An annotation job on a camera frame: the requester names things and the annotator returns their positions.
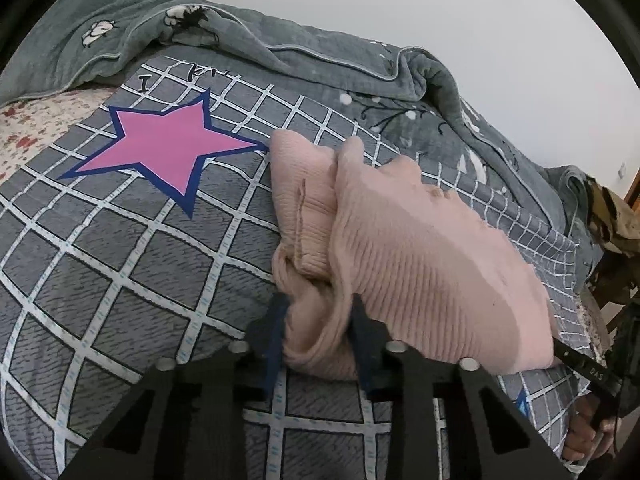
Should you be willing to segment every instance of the bed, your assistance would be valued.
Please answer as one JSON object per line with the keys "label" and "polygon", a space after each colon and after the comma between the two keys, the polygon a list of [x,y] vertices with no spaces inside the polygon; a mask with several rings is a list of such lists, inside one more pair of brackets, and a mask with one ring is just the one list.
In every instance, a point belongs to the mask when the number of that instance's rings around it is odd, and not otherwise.
{"label": "bed", "polygon": [[[579,216],[428,51],[199,0],[80,1],[59,0],[0,77],[2,120],[17,131],[0,139],[15,154],[0,162],[1,420],[34,478],[59,476],[156,359],[241,338],[274,290],[268,156],[208,158],[189,216],[135,170],[73,176],[116,137],[109,106],[161,111],[209,92],[212,124],[249,139],[288,127],[331,147],[357,135],[373,166],[414,157],[425,183],[455,188],[508,234],[545,284],[561,339],[591,355],[575,290],[596,254]],[[26,78],[45,42],[57,50]],[[117,86],[68,91],[90,81]],[[564,367],[496,380],[559,455],[586,382]],[[244,412],[249,478],[383,478],[389,405],[287,370],[276,388]]]}

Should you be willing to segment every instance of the human hand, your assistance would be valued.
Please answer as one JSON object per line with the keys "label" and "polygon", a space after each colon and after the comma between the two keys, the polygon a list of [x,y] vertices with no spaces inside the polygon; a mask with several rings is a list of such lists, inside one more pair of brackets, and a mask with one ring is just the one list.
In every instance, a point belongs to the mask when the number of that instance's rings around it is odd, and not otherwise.
{"label": "human hand", "polygon": [[[566,436],[564,449],[562,450],[562,458],[565,460],[582,460],[585,455],[590,454],[593,450],[596,431],[590,426],[590,423],[597,407],[598,399],[593,394],[578,397],[575,401],[577,413],[571,418],[569,433]],[[591,456],[592,460],[604,455],[609,450],[611,444],[613,444],[615,427],[615,417],[606,418],[602,421],[600,430],[603,433],[603,437]]]}

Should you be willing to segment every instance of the pink star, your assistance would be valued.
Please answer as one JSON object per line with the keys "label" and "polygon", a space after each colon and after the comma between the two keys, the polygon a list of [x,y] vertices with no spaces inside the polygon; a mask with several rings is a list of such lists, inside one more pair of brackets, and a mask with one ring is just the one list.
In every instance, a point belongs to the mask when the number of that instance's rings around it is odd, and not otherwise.
{"label": "pink star", "polygon": [[166,112],[110,107],[110,114],[117,138],[62,178],[133,168],[189,216],[207,158],[267,151],[261,142],[211,126],[209,91]]}

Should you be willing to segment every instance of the pink clothing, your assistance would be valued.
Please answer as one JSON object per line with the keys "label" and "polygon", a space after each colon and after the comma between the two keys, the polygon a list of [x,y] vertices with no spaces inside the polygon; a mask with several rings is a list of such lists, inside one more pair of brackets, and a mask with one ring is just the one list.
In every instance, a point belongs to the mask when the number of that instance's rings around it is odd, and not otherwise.
{"label": "pink clothing", "polygon": [[292,297],[287,363],[353,379],[351,297],[392,337],[445,362],[475,357],[492,374],[553,362],[548,295],[505,234],[453,190],[422,184],[400,155],[374,169],[349,138],[340,153],[289,130],[271,136],[282,240],[273,275]]}

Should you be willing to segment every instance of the silver screw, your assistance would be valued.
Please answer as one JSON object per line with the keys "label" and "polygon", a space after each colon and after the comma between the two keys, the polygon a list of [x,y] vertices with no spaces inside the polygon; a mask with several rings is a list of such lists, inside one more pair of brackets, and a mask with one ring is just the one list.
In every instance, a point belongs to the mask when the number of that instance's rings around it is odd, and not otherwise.
{"label": "silver screw", "polygon": [[171,357],[161,357],[156,361],[156,368],[161,372],[168,372],[175,368],[175,359]]}
{"label": "silver screw", "polygon": [[247,341],[232,341],[229,343],[229,351],[232,354],[244,354],[249,351],[249,343]]}
{"label": "silver screw", "polygon": [[401,354],[406,351],[406,345],[402,341],[398,341],[394,339],[393,341],[388,341],[385,344],[387,350],[394,354]]}
{"label": "silver screw", "polygon": [[480,368],[480,363],[472,357],[463,357],[462,359],[460,359],[458,364],[460,365],[460,368],[466,370],[467,372],[475,372],[476,370],[478,370],[478,368]]}

